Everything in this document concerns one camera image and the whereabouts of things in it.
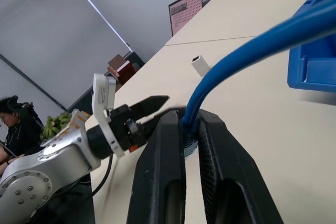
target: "black cable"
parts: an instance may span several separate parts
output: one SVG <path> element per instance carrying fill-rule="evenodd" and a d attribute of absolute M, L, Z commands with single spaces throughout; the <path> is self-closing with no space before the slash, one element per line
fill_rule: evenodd
<path fill-rule="evenodd" d="M 74 204 L 73 207 L 70 207 L 67 211 L 65 211 L 62 215 L 59 215 L 56 219 L 54 219 L 54 221 L 51 224 L 55 224 L 57 223 L 57 221 L 63 219 L 65 216 L 67 216 L 69 213 L 74 213 L 75 209 L 79 209 L 79 206 L 81 204 L 83 204 L 86 200 L 92 198 L 94 195 L 97 194 L 97 192 L 99 192 L 99 190 L 103 187 L 103 185 L 105 184 L 106 180 L 108 179 L 109 175 L 110 175 L 110 171 L 112 168 L 112 161 L 113 161 L 113 155 L 110 156 L 109 158 L 109 164 L 107 166 L 104 178 L 101 180 L 101 182 L 99 183 L 99 185 L 96 187 L 96 189 L 90 193 L 89 195 L 87 195 L 86 197 L 84 197 L 82 200 L 80 200 L 77 204 Z"/>
<path fill-rule="evenodd" d="M 72 190 L 75 186 L 78 185 L 80 179 L 76 180 L 75 182 L 73 182 L 72 184 L 70 184 L 70 186 L 67 186 L 64 190 L 61 190 L 59 193 L 55 193 L 51 196 L 51 198 L 56 198 L 58 196 L 61 196 L 63 194 L 66 194 L 68 191 Z"/>

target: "black cylinder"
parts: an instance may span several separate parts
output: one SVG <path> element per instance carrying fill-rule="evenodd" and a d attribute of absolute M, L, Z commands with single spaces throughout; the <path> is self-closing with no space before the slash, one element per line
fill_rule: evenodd
<path fill-rule="evenodd" d="M 87 136 L 90 149 L 95 157 L 104 159 L 113 154 L 99 125 L 89 129 L 87 131 Z"/>

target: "black shirt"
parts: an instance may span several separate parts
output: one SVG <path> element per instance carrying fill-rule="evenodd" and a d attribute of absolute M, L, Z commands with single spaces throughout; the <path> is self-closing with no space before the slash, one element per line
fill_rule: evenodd
<path fill-rule="evenodd" d="M 40 151 L 41 127 L 32 120 L 21 120 L 18 124 L 8 128 L 5 145 L 16 156 L 32 154 Z M 5 152 L 12 156 L 12 153 L 4 148 Z"/>

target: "blue plastic bin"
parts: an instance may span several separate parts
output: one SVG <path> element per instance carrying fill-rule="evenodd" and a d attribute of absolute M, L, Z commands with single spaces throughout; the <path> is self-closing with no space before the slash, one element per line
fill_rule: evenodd
<path fill-rule="evenodd" d="M 320 1 L 307 0 L 295 15 Z M 336 34 L 291 49 L 287 82 L 296 89 L 336 92 Z"/>

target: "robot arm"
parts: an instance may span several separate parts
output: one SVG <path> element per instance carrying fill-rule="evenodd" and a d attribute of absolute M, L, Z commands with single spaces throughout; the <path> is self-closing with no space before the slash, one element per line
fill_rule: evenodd
<path fill-rule="evenodd" d="M 90 151 L 85 130 L 14 161 L 0 180 L 0 222 L 26 223 L 53 193 L 98 168 L 100 162 Z"/>
<path fill-rule="evenodd" d="M 12 162 L 0 179 L 0 223 L 24 224 L 60 188 L 100 166 L 101 160 L 134 150 L 147 142 L 136 120 L 157 111 L 167 96 L 150 97 L 132 107 L 113 109 L 115 81 L 96 74 L 92 108 L 98 125 L 78 129 L 42 151 Z"/>

